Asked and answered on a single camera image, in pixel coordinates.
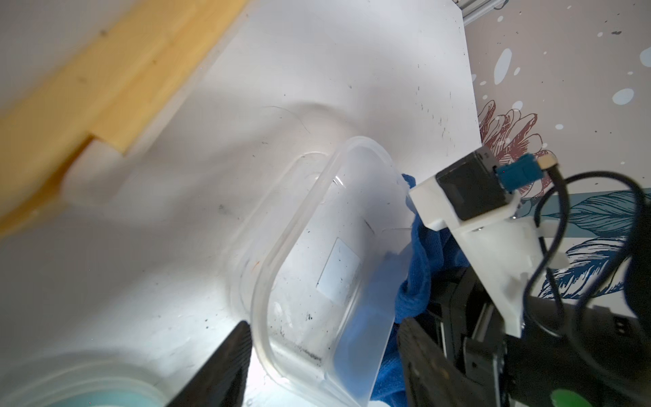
floral wallpaper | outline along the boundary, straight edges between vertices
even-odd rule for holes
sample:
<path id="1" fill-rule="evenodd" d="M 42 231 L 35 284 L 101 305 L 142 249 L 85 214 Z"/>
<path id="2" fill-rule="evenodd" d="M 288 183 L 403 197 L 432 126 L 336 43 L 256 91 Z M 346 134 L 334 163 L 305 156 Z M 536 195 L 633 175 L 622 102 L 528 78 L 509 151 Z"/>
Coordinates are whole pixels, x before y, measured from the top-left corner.
<path id="1" fill-rule="evenodd" d="M 522 116 L 519 109 L 509 109 L 504 114 L 496 114 L 496 111 L 495 100 L 490 100 L 479 113 L 478 121 L 482 144 L 491 149 L 500 165 L 513 163 L 523 154 L 533 154 L 536 157 L 553 154 L 547 149 L 547 143 L 543 142 L 541 135 L 535 132 L 534 126 L 538 120 L 536 113 Z M 531 215 L 532 208 L 550 187 L 551 180 L 546 176 L 521 188 L 522 202 L 518 215 Z M 651 189 L 646 192 L 651 199 Z M 597 236 L 567 249 L 570 267 L 555 272 L 563 298 L 576 300 L 590 279 L 606 267 L 610 258 L 626 241 L 633 221 L 634 200 L 629 191 L 598 193 L 588 197 L 584 197 L 584 194 L 574 194 L 572 200 L 577 203 L 572 206 L 570 223 Z M 551 205 L 554 206 L 557 209 L 558 203 Z M 544 211 L 543 215 L 559 218 L 559 213 L 554 210 Z M 577 234 L 570 228 L 566 235 Z M 623 268 L 597 296 L 621 291 L 624 286 L 622 272 Z M 538 295 L 552 298 L 549 281 L 542 282 Z"/>
<path id="2" fill-rule="evenodd" d="M 510 0 L 466 27 L 482 143 L 502 164 L 554 154 L 564 176 L 616 171 L 651 198 L 651 2 Z M 533 213 L 548 178 L 520 190 L 519 216 Z M 583 292 L 622 245 L 633 202 L 621 184 L 570 185 L 572 213 L 562 249 L 570 267 L 555 275 L 567 300 Z M 558 218 L 558 202 L 543 209 Z M 630 313 L 622 270 L 595 300 Z M 551 297 L 541 281 L 538 295 Z"/>

blue connector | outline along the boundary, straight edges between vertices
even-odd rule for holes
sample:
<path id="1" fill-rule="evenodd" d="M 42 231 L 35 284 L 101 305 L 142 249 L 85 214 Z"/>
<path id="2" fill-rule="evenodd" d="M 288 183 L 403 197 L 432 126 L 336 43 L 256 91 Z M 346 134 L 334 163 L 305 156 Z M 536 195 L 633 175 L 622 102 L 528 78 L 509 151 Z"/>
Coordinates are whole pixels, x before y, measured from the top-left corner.
<path id="1" fill-rule="evenodd" d="M 545 176 L 532 154 L 525 154 L 513 164 L 496 168 L 495 174 L 504 189 L 509 192 L 536 182 Z"/>

white table surface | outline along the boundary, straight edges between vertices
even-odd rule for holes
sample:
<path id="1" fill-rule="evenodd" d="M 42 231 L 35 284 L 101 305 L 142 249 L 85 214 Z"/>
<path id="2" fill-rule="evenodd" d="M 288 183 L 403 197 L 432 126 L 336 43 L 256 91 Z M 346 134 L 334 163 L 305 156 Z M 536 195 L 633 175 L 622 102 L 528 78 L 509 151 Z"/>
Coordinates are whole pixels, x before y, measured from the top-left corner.
<path id="1" fill-rule="evenodd" d="M 417 180 L 479 147 L 451 0 L 260 0 L 118 196 L 0 242 L 0 376 L 110 356 L 178 391 L 237 322 L 224 247 L 295 158 L 355 135 Z M 245 404 L 288 403 L 253 358 Z"/>

white label on container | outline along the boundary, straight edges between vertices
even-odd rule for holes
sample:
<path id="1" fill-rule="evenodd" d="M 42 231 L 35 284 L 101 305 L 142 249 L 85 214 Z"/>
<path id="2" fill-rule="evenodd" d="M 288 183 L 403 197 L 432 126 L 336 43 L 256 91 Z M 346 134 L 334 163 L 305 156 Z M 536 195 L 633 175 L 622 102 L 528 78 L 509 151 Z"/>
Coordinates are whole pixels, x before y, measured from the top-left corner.
<path id="1" fill-rule="evenodd" d="M 343 306 L 360 262 L 355 252 L 337 238 L 316 284 L 317 291 L 335 304 Z"/>

wire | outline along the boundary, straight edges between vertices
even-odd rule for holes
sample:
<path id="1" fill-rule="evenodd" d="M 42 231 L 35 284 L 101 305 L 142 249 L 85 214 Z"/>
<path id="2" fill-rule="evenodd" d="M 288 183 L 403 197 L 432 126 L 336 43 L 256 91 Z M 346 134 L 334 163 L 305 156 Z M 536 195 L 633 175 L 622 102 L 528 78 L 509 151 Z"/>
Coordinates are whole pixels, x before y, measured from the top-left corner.
<path id="1" fill-rule="evenodd" d="M 562 338 L 564 337 L 562 331 L 563 331 L 563 324 L 565 320 L 565 310 L 563 308 L 563 300 L 561 298 L 559 286 L 556 283 L 556 279 L 554 278 L 554 273 L 549 267 L 547 267 L 547 265 L 549 264 L 550 260 L 554 257 L 554 255 L 558 251 L 561 245 L 561 240 L 565 235 L 565 230 L 567 229 L 568 226 L 568 220 L 569 220 L 568 218 L 570 213 L 570 196 L 568 194 L 565 180 L 563 179 L 561 172 L 559 171 L 558 165 L 554 165 L 553 167 L 548 168 L 547 173 L 549 174 L 549 177 L 551 178 L 554 185 L 558 186 L 559 189 L 561 221 L 559 222 L 559 228 L 557 229 L 556 235 L 554 236 L 554 240 L 552 241 L 549 250 L 547 250 L 544 238 L 541 237 L 538 239 L 538 241 L 540 242 L 540 249 L 542 250 L 543 257 L 536 271 L 534 271 L 533 275 L 531 276 L 531 278 L 527 282 L 527 285 L 525 286 L 525 291 L 522 297 L 522 305 L 523 305 L 525 316 L 529 320 L 531 320 L 534 324 L 536 324 L 541 330 L 553 336 L 554 338 Z M 538 208 L 542 207 L 541 204 L 544 204 L 544 202 L 540 201 L 540 203 L 536 207 L 536 211 L 538 211 Z M 540 218 L 536 219 L 534 217 L 534 222 L 536 223 L 536 227 L 540 226 Z M 543 324 L 536 317 L 536 315 L 531 311 L 531 291 L 536 281 L 538 281 L 538 278 L 540 278 L 542 272 L 545 272 L 547 275 L 547 280 L 549 281 L 549 287 L 554 297 L 554 302 L 556 303 L 556 311 L 557 314 L 559 315 L 558 331 Z"/>
<path id="2" fill-rule="evenodd" d="M 648 392 L 644 395 L 642 389 L 634 383 L 633 381 L 623 378 L 605 367 L 594 359 L 592 354 L 585 348 L 583 342 L 581 341 L 579 330 L 581 327 L 581 321 L 583 320 L 583 315 L 585 314 L 585 309 L 587 308 L 588 302 L 592 299 L 592 296 L 597 292 L 597 290 L 618 270 L 620 265 L 629 257 L 633 251 L 633 247 L 637 243 L 636 241 L 640 238 L 641 233 L 643 232 L 645 226 L 641 222 L 641 218 L 644 212 L 644 206 L 646 204 L 646 197 L 644 191 L 640 188 L 639 185 L 631 178 L 618 174 L 612 173 L 610 171 L 591 171 L 588 173 L 581 173 L 567 178 L 563 183 L 557 184 L 554 181 L 554 186 L 543 195 L 542 199 L 538 203 L 536 210 L 534 212 L 534 222 L 538 225 L 540 224 L 540 217 L 542 213 L 542 207 L 549 200 L 549 198 L 556 192 L 559 191 L 559 196 L 561 196 L 561 191 L 564 190 L 564 195 L 567 193 L 567 184 L 572 182 L 583 180 L 586 178 L 610 178 L 617 180 L 625 184 L 631 192 L 635 199 L 635 213 L 633 216 L 633 226 L 629 236 L 624 242 L 622 248 L 617 252 L 615 257 L 611 259 L 607 266 L 602 270 L 599 276 L 590 284 L 588 289 L 579 297 L 578 302 L 575 305 L 575 312 L 570 318 L 569 323 L 566 325 L 566 335 L 570 344 L 574 347 L 574 350 L 579 354 L 581 359 L 597 374 L 597 376 L 609 387 L 620 392 L 621 394 L 627 396 L 629 399 L 633 400 L 637 404 L 651 406 L 651 398 Z M 569 218 L 569 208 L 565 208 L 564 205 L 561 207 L 561 219 Z"/>

